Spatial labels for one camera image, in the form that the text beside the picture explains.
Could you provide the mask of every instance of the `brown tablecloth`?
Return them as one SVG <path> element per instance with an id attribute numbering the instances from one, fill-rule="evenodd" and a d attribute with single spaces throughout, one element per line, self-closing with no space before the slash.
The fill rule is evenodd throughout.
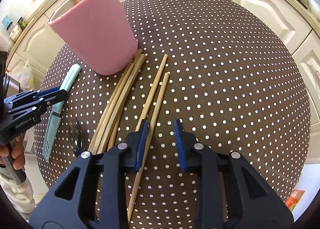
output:
<path id="1" fill-rule="evenodd" d="M 193 225 L 196 175 L 179 168 L 171 126 L 176 118 L 213 150 L 241 152 L 285 200 L 307 155 L 310 109 L 299 70 L 281 40 L 230 0 L 127 0 L 123 8 L 147 59 L 125 103 L 117 142 L 134 131 L 165 53 L 170 72 L 131 227 Z M 92 138 L 121 76 L 97 75 L 65 45 L 41 89 L 59 86 L 74 63 L 82 71 L 64 104 L 49 163 L 42 145 L 50 110 L 35 127 L 39 168 L 49 187 L 74 160 L 67 134 L 71 117 L 81 120 Z M 128 198 L 133 181 L 127 177 Z"/>

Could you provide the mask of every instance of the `plastic bag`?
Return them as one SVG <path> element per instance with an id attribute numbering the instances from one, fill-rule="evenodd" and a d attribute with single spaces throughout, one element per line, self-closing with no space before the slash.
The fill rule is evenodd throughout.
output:
<path id="1" fill-rule="evenodd" d="M 35 89 L 32 70 L 28 61 L 23 65 L 23 62 L 19 60 L 18 66 L 9 73 L 9 76 L 18 81 L 23 90 Z"/>

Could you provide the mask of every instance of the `jar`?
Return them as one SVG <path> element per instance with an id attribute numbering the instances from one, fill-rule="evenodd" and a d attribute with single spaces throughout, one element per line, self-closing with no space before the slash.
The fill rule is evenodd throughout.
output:
<path id="1" fill-rule="evenodd" d="M 10 39 L 12 39 L 13 42 L 16 42 L 20 34 L 22 33 L 22 29 L 19 27 L 19 25 L 11 22 L 7 27 L 7 32 L 9 33 Z"/>

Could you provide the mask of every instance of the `sleeve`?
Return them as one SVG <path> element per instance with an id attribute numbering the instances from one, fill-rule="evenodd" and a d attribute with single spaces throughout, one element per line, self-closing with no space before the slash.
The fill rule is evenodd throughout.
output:
<path id="1" fill-rule="evenodd" d="M 35 208 L 33 189 L 29 179 L 17 185 L 6 168 L 0 168 L 0 185 L 15 209 L 24 219 L 29 219 Z"/>

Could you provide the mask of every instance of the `metal screw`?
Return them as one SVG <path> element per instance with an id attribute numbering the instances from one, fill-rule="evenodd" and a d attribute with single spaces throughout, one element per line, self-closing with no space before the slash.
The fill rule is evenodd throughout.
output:
<path id="1" fill-rule="evenodd" d="M 124 142 L 118 144 L 118 149 L 119 150 L 124 150 L 127 147 L 128 147 L 128 145 L 126 143 L 124 143 Z"/>
<path id="2" fill-rule="evenodd" d="M 196 150 L 202 150 L 204 146 L 203 146 L 202 143 L 196 143 L 195 145 L 193 145 L 193 147 L 194 147 Z"/>
<path id="3" fill-rule="evenodd" d="M 234 159 L 239 159 L 240 156 L 241 156 L 241 155 L 240 155 L 239 152 L 232 152 L 232 153 L 231 153 L 231 157 L 234 158 Z"/>
<path id="4" fill-rule="evenodd" d="M 87 159 L 87 158 L 89 158 L 89 157 L 90 157 L 90 155 L 91 155 L 91 153 L 90 153 L 90 152 L 82 152 L 82 153 L 81 153 L 81 158 L 83 158 L 83 159 Z"/>

